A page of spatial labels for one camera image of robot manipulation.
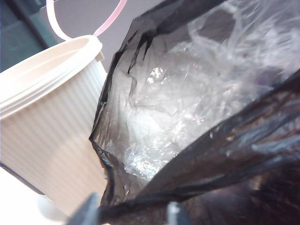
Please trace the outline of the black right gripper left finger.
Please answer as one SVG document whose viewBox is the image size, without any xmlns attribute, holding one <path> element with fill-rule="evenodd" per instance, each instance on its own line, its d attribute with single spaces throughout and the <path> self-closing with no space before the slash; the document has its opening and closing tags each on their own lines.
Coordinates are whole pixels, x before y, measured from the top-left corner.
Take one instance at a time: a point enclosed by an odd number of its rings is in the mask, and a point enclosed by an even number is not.
<svg viewBox="0 0 300 225">
<path fill-rule="evenodd" d="M 92 193 L 68 219 L 66 225 L 98 225 L 99 194 Z"/>
</svg>

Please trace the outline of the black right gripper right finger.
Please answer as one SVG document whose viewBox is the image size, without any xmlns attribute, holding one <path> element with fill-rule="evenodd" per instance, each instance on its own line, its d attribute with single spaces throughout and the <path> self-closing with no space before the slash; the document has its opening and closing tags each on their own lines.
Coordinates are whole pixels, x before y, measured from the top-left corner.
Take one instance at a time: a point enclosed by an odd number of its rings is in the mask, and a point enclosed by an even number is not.
<svg viewBox="0 0 300 225">
<path fill-rule="evenodd" d="M 167 206 L 167 223 L 169 225 L 191 225 L 191 219 L 184 206 L 179 202 L 170 202 Z"/>
</svg>

